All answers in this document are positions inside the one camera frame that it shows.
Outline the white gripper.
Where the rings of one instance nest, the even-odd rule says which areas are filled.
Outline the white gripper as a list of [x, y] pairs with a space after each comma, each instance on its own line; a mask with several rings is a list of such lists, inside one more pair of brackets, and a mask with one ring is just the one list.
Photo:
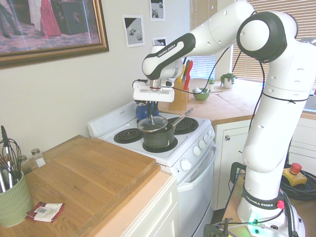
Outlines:
[[162, 87], [158, 90], [153, 90], [144, 83], [137, 83], [134, 86], [133, 99], [136, 101], [147, 101], [147, 118], [151, 117], [152, 125], [155, 125], [154, 116], [158, 109], [158, 102], [173, 102], [174, 97], [175, 91], [172, 87]]

